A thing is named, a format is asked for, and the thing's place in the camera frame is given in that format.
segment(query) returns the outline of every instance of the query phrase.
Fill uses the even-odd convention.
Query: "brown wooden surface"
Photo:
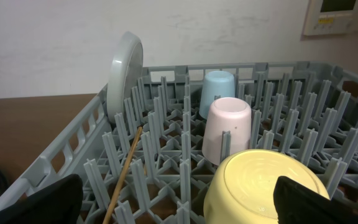
[[[0,99],[0,169],[13,183],[95,96]]]

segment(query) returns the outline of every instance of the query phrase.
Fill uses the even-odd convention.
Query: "dish rack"
[[[281,68],[292,71],[273,77]],[[143,126],[113,222],[205,223],[203,200],[216,166],[201,152],[202,78],[192,74],[210,70],[235,74],[236,97],[252,107],[251,149],[299,160],[333,200],[358,213],[358,95],[343,90],[346,82],[358,85],[358,75],[322,62],[144,67],[124,100],[125,113],[114,116],[116,124],[106,115],[105,86],[0,197],[0,210],[74,173],[84,193],[77,223],[101,222],[137,127]],[[158,72],[170,72],[174,80],[153,82]],[[58,154],[65,162],[56,169],[51,161]]]

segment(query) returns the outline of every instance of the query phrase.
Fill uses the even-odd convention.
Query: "cup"
[[[213,71],[205,75],[201,92],[200,111],[202,118],[207,119],[209,106],[215,96],[235,97],[234,75],[225,71]]]
[[[226,158],[218,167],[204,199],[208,224],[277,224],[273,192],[278,177],[287,176],[329,199],[309,168],[289,156],[250,149]]]
[[[215,165],[221,162],[222,133],[230,131],[230,155],[249,149],[251,107],[238,98],[219,98],[211,104],[206,122],[204,157]]]

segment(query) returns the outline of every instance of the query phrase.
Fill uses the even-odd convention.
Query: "wooden stick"
[[[129,164],[131,164],[132,156],[134,155],[137,142],[139,141],[140,134],[142,134],[142,127],[139,127],[136,132],[134,142],[132,143],[131,150],[128,153],[127,159],[125,160],[124,168],[121,171],[119,176],[116,188],[111,197],[111,202],[109,208],[107,209],[106,216],[104,217],[103,224],[108,224],[110,222],[111,214],[114,211],[114,207],[117,204],[119,192],[121,191],[122,185],[124,184],[125,176],[128,172]]]

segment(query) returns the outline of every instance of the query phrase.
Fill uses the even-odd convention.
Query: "light blue cup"
[[[201,93],[200,116],[207,119],[209,106],[215,96],[235,97],[236,86],[234,75],[224,71],[213,71],[205,75]]]

